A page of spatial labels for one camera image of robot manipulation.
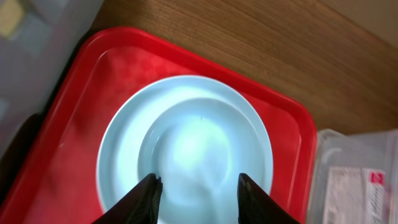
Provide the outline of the light blue plate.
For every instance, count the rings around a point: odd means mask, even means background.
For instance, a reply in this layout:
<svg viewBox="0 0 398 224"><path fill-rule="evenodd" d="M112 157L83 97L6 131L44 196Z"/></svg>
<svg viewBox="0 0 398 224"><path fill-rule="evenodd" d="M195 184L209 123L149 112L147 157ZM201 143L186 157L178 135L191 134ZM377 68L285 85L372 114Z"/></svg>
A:
<svg viewBox="0 0 398 224"><path fill-rule="evenodd" d="M271 190L271 142L257 111L230 86L164 78L132 95L104 133L96 163L102 209L150 173L163 184L160 223L237 223L241 173Z"/></svg>

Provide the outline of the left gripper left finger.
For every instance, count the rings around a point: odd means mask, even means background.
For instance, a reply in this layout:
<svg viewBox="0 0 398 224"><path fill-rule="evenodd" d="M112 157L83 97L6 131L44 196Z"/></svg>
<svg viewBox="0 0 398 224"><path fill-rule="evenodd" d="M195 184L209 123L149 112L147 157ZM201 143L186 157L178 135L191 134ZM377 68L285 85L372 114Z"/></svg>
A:
<svg viewBox="0 0 398 224"><path fill-rule="evenodd" d="M148 174L94 224L157 224L163 184Z"/></svg>

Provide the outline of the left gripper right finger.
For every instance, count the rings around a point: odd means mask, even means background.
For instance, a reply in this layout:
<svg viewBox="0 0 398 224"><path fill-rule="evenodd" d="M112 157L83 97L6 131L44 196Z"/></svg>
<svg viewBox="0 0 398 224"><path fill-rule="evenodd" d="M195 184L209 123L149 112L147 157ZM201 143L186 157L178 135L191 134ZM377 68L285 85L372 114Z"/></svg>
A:
<svg viewBox="0 0 398 224"><path fill-rule="evenodd" d="M299 224L245 173L238 178L239 224Z"/></svg>

